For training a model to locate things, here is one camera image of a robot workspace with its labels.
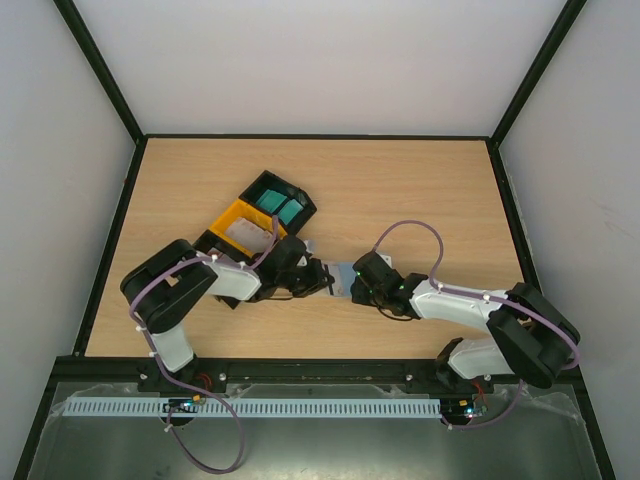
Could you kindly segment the beige card holder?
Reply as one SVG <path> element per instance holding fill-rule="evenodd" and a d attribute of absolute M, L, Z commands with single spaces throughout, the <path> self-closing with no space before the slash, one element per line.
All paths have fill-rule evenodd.
<path fill-rule="evenodd" d="M 334 276 L 333 295 L 328 297 L 350 298 L 351 287 L 356 280 L 356 272 L 352 262 L 327 262 L 323 263 L 323 269 L 329 270 Z"/>

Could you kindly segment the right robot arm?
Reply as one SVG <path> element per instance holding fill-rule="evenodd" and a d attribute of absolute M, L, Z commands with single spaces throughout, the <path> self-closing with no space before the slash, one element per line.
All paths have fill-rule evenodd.
<path fill-rule="evenodd" d="M 579 362 L 580 334 L 535 287 L 519 282 L 509 290 L 478 290 L 411 273 L 403 277 L 377 252 L 354 265 L 352 301 L 389 319 L 444 320 L 484 333 L 455 339 L 441 352 L 436 379 L 445 390 L 460 390 L 471 379 L 514 375 L 549 388 L 561 371 Z"/>

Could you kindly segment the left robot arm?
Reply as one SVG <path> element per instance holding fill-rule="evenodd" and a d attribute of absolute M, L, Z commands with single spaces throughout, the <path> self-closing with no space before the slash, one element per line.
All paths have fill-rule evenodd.
<path fill-rule="evenodd" d="M 129 272 L 120 291 L 137 329 L 150 342 L 151 355 L 175 374 L 195 359 L 183 321 L 203 297 L 251 303 L 285 290 L 304 298 L 331 291 L 334 283 L 330 267 L 292 235 L 270 240 L 265 251 L 247 262 L 219 249 L 202 253 L 178 239 Z"/>

